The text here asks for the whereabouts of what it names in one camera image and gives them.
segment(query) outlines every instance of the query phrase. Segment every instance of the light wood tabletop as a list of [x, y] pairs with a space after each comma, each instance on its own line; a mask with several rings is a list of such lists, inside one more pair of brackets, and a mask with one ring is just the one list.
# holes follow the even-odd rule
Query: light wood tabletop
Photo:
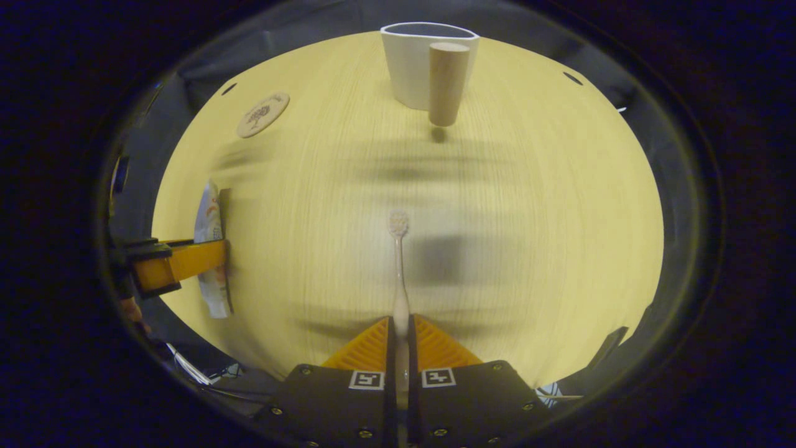
[[[282, 115], [240, 138], [244, 114], [279, 91]], [[580, 73], [486, 38], [444, 129], [393, 99], [378, 32], [237, 75], [177, 145], [153, 236], [193, 237], [208, 179], [228, 189], [232, 316], [210, 318], [196, 278], [162, 299], [280, 378], [392, 311], [390, 210], [409, 216], [412, 311], [531, 387], [586, 367], [617, 328], [630, 337], [661, 270], [657, 187], [619, 112]]]

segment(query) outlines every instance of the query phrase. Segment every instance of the round wooden coaster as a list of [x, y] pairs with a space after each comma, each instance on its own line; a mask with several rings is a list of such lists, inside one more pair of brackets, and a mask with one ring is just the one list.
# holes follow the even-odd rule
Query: round wooden coaster
[[238, 124], [238, 136], [246, 139], [267, 128], [282, 114], [290, 100], [287, 93], [277, 92], [257, 103]]

